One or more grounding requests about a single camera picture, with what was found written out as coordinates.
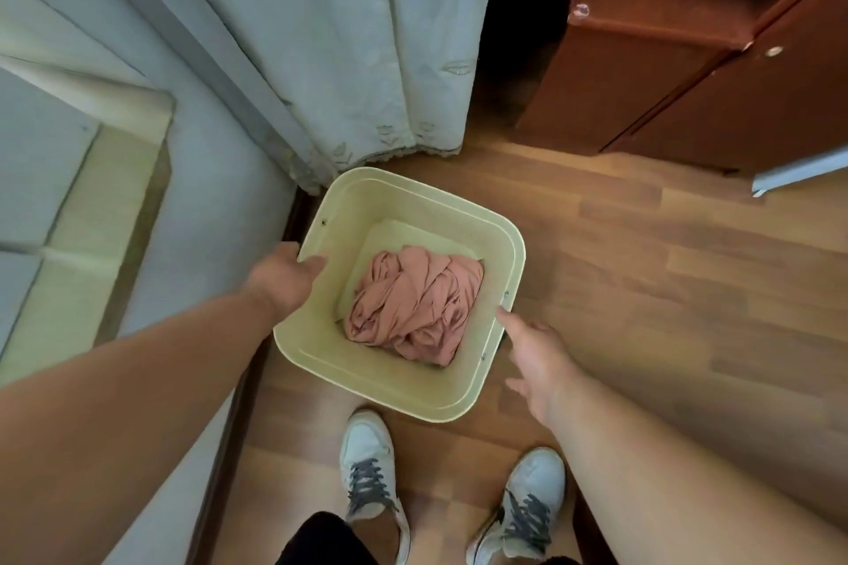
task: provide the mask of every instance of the plastic basin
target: plastic basin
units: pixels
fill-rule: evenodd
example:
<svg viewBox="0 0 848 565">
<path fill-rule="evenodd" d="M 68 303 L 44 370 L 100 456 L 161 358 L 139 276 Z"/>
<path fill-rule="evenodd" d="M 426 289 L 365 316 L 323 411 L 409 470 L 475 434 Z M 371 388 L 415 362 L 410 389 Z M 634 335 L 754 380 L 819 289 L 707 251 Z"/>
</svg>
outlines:
<svg viewBox="0 0 848 565">
<path fill-rule="evenodd" d="M 341 322 L 356 282 L 381 250 L 421 245 L 439 253 L 482 260 L 483 281 L 465 335 L 449 367 L 409 362 L 383 349 L 351 342 Z M 438 188 L 378 168 L 341 175 L 303 241 L 301 258 L 329 263 L 303 307 L 274 328 L 291 362 L 386 407 L 429 422 L 468 411 L 503 335 L 494 317 L 510 310 L 524 270 L 524 240 L 499 214 Z"/>
</svg>

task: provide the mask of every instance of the crumpled clothing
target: crumpled clothing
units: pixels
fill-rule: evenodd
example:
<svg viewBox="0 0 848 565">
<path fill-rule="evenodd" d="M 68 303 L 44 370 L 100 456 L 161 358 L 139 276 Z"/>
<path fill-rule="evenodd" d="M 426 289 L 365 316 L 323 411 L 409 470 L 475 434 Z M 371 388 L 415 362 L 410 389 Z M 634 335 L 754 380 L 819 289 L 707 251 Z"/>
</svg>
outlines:
<svg viewBox="0 0 848 565">
<path fill-rule="evenodd" d="M 482 282 L 482 264 L 421 246 L 378 253 L 356 286 L 344 332 L 355 342 L 396 350 L 407 360 L 447 367 Z"/>
</svg>

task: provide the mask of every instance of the shoe tongue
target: shoe tongue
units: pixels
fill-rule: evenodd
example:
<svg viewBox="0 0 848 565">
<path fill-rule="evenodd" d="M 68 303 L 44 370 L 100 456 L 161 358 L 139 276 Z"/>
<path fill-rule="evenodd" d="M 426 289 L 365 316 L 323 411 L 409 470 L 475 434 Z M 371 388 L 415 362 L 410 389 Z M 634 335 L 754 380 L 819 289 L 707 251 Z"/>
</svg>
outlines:
<svg viewBox="0 0 848 565">
<path fill-rule="evenodd" d="M 353 523 L 355 520 L 371 520 L 386 511 L 386 506 L 381 502 L 369 502 L 361 509 L 357 509 L 356 513 L 348 512 L 346 520 Z"/>
<path fill-rule="evenodd" d="M 503 554 L 507 558 L 535 558 L 541 561 L 545 558 L 545 554 L 530 547 L 527 543 L 519 538 L 504 538 L 503 539 Z"/>
</svg>

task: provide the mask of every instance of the laminate flooring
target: laminate flooring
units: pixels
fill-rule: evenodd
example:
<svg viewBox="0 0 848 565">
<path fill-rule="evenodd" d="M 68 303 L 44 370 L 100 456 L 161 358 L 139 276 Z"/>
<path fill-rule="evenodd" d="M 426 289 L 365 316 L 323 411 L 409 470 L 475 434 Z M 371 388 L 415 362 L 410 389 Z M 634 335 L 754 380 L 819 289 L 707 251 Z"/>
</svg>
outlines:
<svg viewBox="0 0 848 565">
<path fill-rule="evenodd" d="M 459 156 L 383 166 L 512 219 L 527 249 L 517 312 L 546 319 L 588 371 L 683 433 L 848 527 L 848 175 L 755 200 L 750 181 L 505 135 L 480 123 Z M 463 562 L 514 462 L 553 444 L 503 386 L 514 374 L 499 353 L 477 404 L 448 424 L 383 411 L 410 563 Z M 362 403 L 272 351 L 216 565 L 271 563 L 306 517 L 344 510 L 339 442 Z M 576 557 L 571 507 L 552 551 Z"/>
</svg>

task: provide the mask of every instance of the person's left hand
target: person's left hand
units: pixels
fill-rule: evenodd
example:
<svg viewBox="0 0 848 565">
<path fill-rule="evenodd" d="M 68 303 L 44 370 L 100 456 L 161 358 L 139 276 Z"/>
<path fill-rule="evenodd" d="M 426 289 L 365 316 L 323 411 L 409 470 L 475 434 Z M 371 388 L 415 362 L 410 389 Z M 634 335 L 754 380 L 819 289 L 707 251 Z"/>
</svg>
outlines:
<svg viewBox="0 0 848 565">
<path fill-rule="evenodd" d="M 312 282 L 326 266 L 326 257 L 298 261 L 300 244 L 286 241 L 250 271 L 242 290 L 270 306 L 274 324 L 297 311 L 309 298 Z"/>
</svg>

